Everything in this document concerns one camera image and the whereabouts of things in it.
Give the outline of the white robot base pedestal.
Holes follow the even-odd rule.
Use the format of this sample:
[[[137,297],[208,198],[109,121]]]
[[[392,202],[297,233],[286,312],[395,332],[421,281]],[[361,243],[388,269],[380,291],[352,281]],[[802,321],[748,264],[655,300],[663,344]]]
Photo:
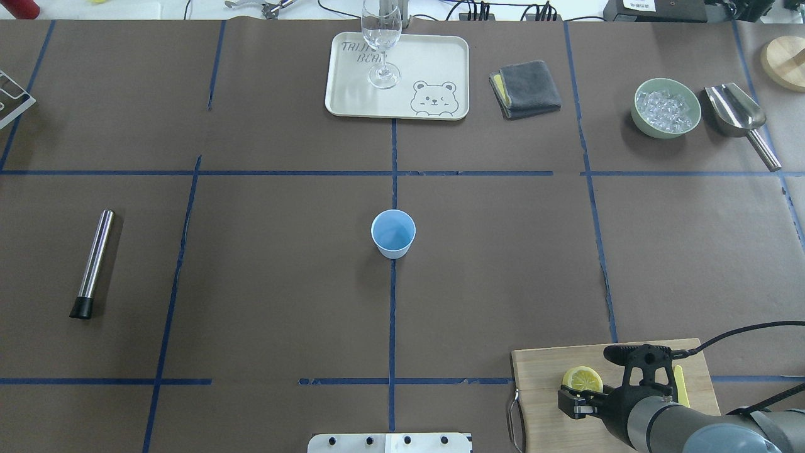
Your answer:
[[[469,433],[320,433],[311,437],[308,452],[472,452]]]

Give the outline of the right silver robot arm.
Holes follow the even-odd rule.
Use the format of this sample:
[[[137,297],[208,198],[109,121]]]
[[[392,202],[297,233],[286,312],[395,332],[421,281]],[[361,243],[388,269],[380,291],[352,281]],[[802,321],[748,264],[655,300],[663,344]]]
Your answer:
[[[610,435],[638,452],[802,452],[803,410],[742,409],[705,415],[673,400],[657,385],[627,385],[607,393],[561,385],[558,409],[569,418],[600,419]]]

